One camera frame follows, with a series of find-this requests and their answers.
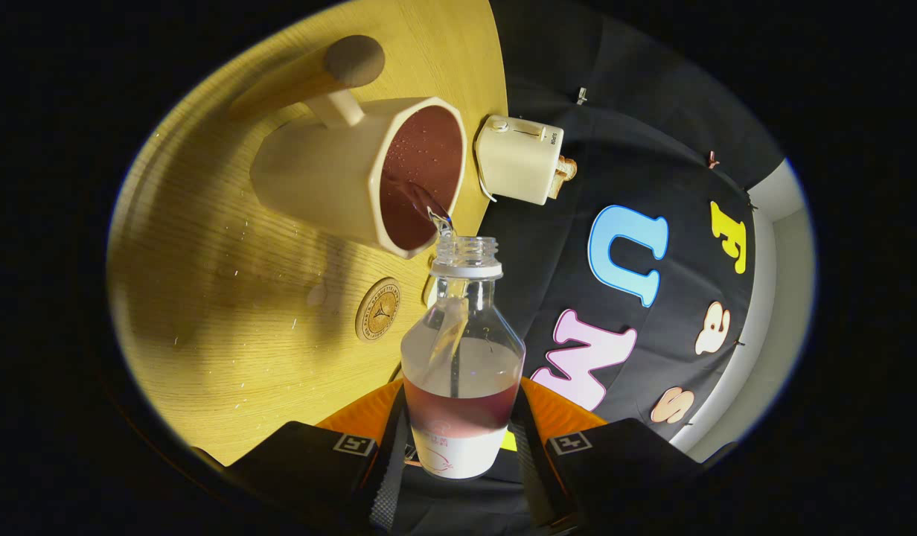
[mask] mug handle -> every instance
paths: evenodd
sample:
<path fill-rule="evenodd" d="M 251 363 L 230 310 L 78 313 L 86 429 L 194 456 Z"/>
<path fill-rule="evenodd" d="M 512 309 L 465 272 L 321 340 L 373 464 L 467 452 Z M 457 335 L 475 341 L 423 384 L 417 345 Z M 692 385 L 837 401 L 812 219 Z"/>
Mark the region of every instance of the mug handle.
<path fill-rule="evenodd" d="M 257 118 L 302 101 L 329 128 L 353 126 L 362 118 L 362 109 L 348 90 L 378 78 L 385 63 L 377 40 L 343 37 L 261 76 L 234 99 L 228 115 L 235 120 Z"/>

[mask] wooden table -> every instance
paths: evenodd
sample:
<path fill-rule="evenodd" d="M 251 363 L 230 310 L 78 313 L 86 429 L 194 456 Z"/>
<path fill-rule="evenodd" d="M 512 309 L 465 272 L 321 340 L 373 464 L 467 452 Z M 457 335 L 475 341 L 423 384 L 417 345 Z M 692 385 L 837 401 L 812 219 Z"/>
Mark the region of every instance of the wooden table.
<path fill-rule="evenodd" d="M 437 95 L 461 111 L 469 144 L 486 115 L 507 115 L 487 0 L 357 0 L 286 28 L 198 85 L 151 133 L 115 208 L 108 288 L 126 362 L 173 430 L 224 465 L 285 421 L 318 423 L 385 383 L 426 309 L 429 254 L 402 261 L 258 203 L 253 157 L 305 105 L 246 124 L 224 113 L 269 68 L 349 34 L 386 51 L 383 74 L 353 89 L 360 101 Z M 487 204 L 469 147 L 458 233 L 475 234 Z M 366 344 L 354 316 L 385 277 L 400 282 L 402 305 L 391 330 Z"/>

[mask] blue letter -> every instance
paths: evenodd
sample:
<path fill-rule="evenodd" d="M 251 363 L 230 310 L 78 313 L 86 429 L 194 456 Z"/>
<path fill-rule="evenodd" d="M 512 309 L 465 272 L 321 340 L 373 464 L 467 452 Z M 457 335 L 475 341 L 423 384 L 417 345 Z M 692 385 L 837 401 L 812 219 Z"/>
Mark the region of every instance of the blue letter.
<path fill-rule="evenodd" d="M 617 237 L 627 238 L 649 248 L 659 261 L 667 253 L 669 235 L 667 220 L 663 217 L 652 220 L 628 207 L 611 205 L 602 210 L 591 225 L 591 238 L 587 241 L 591 272 L 602 284 L 638 296 L 641 305 L 650 307 L 660 286 L 659 272 L 651 270 L 647 275 L 640 275 L 614 264 L 611 242 Z"/>

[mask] red liquid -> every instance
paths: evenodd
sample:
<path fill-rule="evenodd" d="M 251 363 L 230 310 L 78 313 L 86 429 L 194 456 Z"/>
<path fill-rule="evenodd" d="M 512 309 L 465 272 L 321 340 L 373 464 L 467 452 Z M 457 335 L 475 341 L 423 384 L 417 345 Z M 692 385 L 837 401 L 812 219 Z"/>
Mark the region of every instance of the red liquid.
<path fill-rule="evenodd" d="M 446 438 L 473 438 L 508 424 L 517 382 L 487 397 L 453 399 L 422 390 L 405 379 L 405 398 L 412 425 Z"/>

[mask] yellow letter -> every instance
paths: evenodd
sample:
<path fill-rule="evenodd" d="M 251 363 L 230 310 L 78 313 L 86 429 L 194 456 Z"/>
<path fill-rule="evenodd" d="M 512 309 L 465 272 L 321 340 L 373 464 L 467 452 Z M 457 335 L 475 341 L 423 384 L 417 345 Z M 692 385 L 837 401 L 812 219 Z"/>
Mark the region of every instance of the yellow letter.
<path fill-rule="evenodd" d="M 737 274 L 747 271 L 747 227 L 744 223 L 736 223 L 720 210 L 720 205 L 716 201 L 710 201 L 710 227 L 714 237 L 726 235 L 723 250 L 730 257 L 737 259 L 733 266 Z"/>

